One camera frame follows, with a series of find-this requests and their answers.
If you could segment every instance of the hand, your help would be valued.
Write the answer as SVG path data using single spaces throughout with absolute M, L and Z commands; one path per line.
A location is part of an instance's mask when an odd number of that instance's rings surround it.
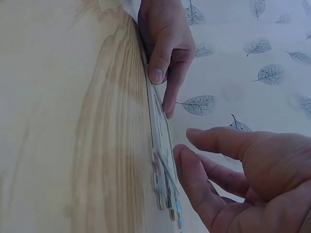
M 167 80 L 163 110 L 171 118 L 196 52 L 181 0 L 142 0 L 138 26 L 150 59 L 151 82 L 161 84 Z
M 240 160 L 244 169 L 174 148 L 180 183 L 211 233 L 311 232 L 311 138 L 228 128 L 192 129 L 187 137 L 199 150 Z M 244 203 L 220 197 L 208 180 Z

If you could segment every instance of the wood grain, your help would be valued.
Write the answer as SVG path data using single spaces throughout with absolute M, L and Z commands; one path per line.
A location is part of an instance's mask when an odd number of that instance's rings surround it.
M 120 3 L 11 0 L 0 22 L 0 233 L 177 232 L 151 186 L 140 43 Z

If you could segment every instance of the gray leaf illustration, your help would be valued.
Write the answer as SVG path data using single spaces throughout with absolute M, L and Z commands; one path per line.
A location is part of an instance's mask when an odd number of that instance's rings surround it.
M 212 113 L 216 106 L 216 97 L 210 95 L 193 97 L 182 104 L 189 113 L 204 116 Z
M 311 32 L 306 32 L 306 41 L 311 40 Z
M 268 85 L 280 85 L 284 82 L 284 70 L 282 66 L 271 64 L 260 69 L 257 80 Z
M 228 126 L 228 128 L 238 130 L 238 131 L 243 131 L 243 132 L 252 132 L 252 130 L 247 125 L 244 125 L 241 122 L 237 121 L 235 119 L 235 116 L 233 114 L 231 115 L 233 116 L 234 121 L 232 122 L 231 125 Z
M 251 13 L 259 21 L 259 16 L 266 10 L 265 0 L 251 0 Z
M 260 38 L 244 44 L 243 51 L 247 53 L 247 57 L 251 53 L 263 53 L 271 50 L 268 39 Z
M 287 53 L 289 54 L 289 56 L 292 58 L 293 61 L 305 66 L 311 66 L 311 58 L 305 55 L 304 53 L 302 52 L 287 52 Z
M 309 2 L 309 0 L 302 0 L 302 6 L 306 12 L 306 15 L 311 16 L 311 3 Z
M 204 24 L 204 15 L 199 11 L 198 8 L 192 5 L 191 0 L 189 0 L 190 6 L 185 8 L 186 18 L 189 25 Z
M 214 54 L 214 48 L 206 45 L 206 44 L 199 44 L 196 46 L 196 53 L 195 57 L 206 57 Z
M 291 22 L 291 16 L 290 14 L 286 13 L 281 15 L 277 21 L 275 21 L 274 23 L 279 23 L 279 24 L 288 24 Z
M 307 97 L 300 97 L 299 100 L 300 108 L 311 118 L 311 99 Z
M 243 123 L 237 121 L 235 119 L 235 116 L 233 114 L 231 114 L 231 115 L 233 116 L 234 121 L 228 126 L 228 128 L 231 128 L 231 129 L 234 129 L 237 131 L 242 131 L 242 132 L 252 132 L 252 130 L 247 125 L 244 125 Z M 227 161 L 234 163 L 234 164 L 237 164 L 239 162 L 238 160 L 234 160 L 234 159 L 227 157 L 227 156 L 224 156 L 224 158 Z

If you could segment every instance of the fingernail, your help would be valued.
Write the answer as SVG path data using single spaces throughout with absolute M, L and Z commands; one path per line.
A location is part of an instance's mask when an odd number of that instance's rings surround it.
M 156 84 L 161 84 L 163 81 L 163 71 L 158 68 L 153 68 L 150 72 L 150 78 L 152 82 Z
M 201 133 L 203 132 L 203 130 L 200 129 L 187 129 L 187 134 L 197 134 L 197 133 Z

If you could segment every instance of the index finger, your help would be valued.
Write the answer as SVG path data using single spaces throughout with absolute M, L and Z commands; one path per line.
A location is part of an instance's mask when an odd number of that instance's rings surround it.
M 173 115 L 178 91 L 185 80 L 190 62 L 179 62 L 169 68 L 166 90 L 163 98 L 163 110 L 165 113 Z
M 187 130 L 188 140 L 199 150 L 221 153 L 240 161 L 252 144 L 272 135 L 275 133 L 241 132 L 228 127 L 216 127 L 206 131 Z
M 175 157 L 180 156 L 181 184 L 194 210 L 206 227 L 211 230 L 218 214 L 226 206 L 226 202 L 211 191 L 207 174 L 198 155 L 188 148 L 179 153 Z

